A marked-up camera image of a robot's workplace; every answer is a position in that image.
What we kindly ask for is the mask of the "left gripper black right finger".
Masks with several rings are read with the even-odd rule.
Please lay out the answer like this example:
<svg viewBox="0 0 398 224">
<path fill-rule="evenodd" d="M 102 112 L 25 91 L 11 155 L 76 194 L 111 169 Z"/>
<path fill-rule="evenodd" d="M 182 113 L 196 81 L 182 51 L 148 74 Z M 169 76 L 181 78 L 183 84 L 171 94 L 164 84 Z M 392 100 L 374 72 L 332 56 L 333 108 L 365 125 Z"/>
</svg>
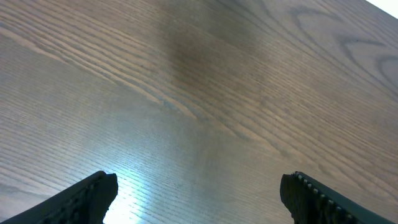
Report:
<svg viewBox="0 0 398 224">
<path fill-rule="evenodd" d="M 299 171 L 282 176 L 280 199 L 295 224 L 393 224 Z"/>
</svg>

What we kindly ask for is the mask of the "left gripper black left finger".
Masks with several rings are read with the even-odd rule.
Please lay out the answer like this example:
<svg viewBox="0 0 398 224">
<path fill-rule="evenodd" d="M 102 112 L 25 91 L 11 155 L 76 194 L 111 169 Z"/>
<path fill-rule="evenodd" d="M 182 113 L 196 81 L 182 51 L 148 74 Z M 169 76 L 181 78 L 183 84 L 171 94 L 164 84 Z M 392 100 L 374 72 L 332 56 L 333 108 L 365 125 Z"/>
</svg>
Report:
<svg viewBox="0 0 398 224">
<path fill-rule="evenodd" d="M 103 224 L 117 194 L 117 175 L 101 170 L 1 224 Z"/>
</svg>

